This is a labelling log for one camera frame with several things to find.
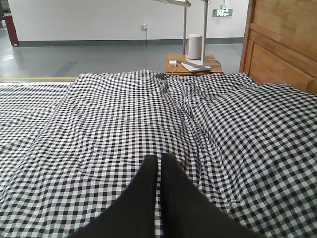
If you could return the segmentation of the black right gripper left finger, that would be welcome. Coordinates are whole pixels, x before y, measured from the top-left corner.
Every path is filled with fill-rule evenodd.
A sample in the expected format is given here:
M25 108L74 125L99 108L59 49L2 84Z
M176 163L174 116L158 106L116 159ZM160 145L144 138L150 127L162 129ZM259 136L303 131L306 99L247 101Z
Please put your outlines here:
M146 155L130 184L99 216L70 238L154 238L158 159Z

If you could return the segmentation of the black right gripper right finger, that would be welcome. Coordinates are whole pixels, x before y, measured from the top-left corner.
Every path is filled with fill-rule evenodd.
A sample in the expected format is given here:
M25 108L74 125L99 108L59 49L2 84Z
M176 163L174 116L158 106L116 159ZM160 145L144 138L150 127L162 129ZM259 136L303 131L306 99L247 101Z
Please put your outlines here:
M166 238L258 238L212 205L189 180L176 157L161 158L160 202Z

